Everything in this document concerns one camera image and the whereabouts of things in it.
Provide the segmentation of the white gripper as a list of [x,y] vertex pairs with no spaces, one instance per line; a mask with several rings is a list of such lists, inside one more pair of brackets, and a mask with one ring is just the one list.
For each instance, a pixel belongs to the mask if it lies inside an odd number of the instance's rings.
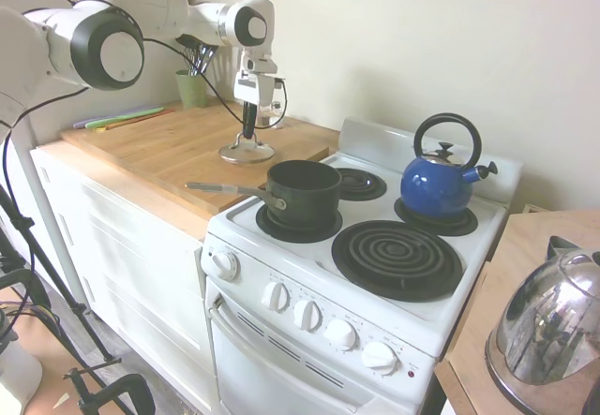
[[244,101],[243,136],[253,138],[257,106],[270,106],[276,86],[278,66],[269,55],[242,52],[233,84],[234,97]]

